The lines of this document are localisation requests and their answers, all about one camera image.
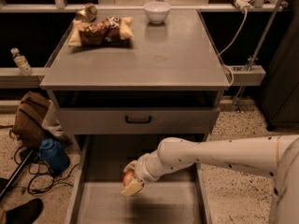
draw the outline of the black shoe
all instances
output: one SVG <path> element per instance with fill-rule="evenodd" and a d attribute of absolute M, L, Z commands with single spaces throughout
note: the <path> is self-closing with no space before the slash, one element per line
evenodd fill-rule
<path fill-rule="evenodd" d="M 7 211 L 7 224 L 32 224 L 42 212 L 43 207 L 43 202 L 36 198 L 9 210 Z"/>

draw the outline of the speckled floor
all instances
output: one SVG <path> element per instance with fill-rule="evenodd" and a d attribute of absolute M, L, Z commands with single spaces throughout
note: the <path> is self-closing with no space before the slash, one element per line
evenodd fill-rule
<path fill-rule="evenodd" d="M 219 119 L 208 140 L 299 133 L 299 125 L 276 128 L 273 132 L 268 132 L 265 117 L 254 101 L 250 99 L 242 100 L 240 107 L 243 112 L 236 113 L 230 100 L 221 102 Z M 0 125 L 13 124 L 13 122 L 14 113 L 0 114 Z M 19 145 L 18 142 L 9 137 L 8 129 L 0 130 L 0 177 L 9 178 L 16 168 L 17 164 L 13 160 L 13 156 Z M 63 172 L 62 177 L 66 177 L 72 167 L 79 163 L 79 154 L 73 147 L 68 147 L 65 152 L 68 154 L 71 164 Z M 31 172 L 36 171 L 36 169 L 36 166 L 32 167 Z M 213 224 L 267 223 L 273 188 L 271 180 L 209 165 L 203 165 L 203 170 Z M 74 169 L 65 182 L 72 185 L 76 172 L 77 168 Z M 0 206 L 8 210 L 33 199 L 35 196 L 28 194 L 26 191 L 32 177 L 33 175 L 29 174 L 29 166 L 27 166 L 13 185 L 14 189 L 6 195 Z M 49 182 L 48 177 L 42 176 L 35 183 L 35 187 L 45 187 Z M 71 186 L 61 184 L 45 194 L 36 195 L 43 200 L 44 210 L 35 224 L 64 223 L 71 192 Z"/>

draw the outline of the brown bag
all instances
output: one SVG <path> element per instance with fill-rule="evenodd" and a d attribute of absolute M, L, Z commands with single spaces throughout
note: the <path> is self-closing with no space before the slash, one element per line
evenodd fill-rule
<path fill-rule="evenodd" d="M 18 107 L 11 129 L 26 147 L 39 147 L 50 135 L 42 128 L 50 101 L 37 92 L 27 92 Z"/>

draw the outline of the cabinet top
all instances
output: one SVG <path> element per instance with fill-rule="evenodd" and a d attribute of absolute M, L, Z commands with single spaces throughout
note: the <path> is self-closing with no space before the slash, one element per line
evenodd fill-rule
<path fill-rule="evenodd" d="M 229 82 L 195 9 L 173 9 L 163 24 L 143 10 L 99 10 L 97 19 L 134 17 L 120 45 L 68 47 L 63 41 L 41 87 L 46 90 L 217 90 Z"/>

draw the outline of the drawer handle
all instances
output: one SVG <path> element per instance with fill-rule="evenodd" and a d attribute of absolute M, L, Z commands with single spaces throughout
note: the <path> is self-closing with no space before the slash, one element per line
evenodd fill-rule
<path fill-rule="evenodd" d="M 130 120 L 128 116 L 125 117 L 124 119 L 127 123 L 133 123 L 133 124 L 146 124 L 146 123 L 151 123 L 151 116 L 148 117 L 147 120 Z"/>

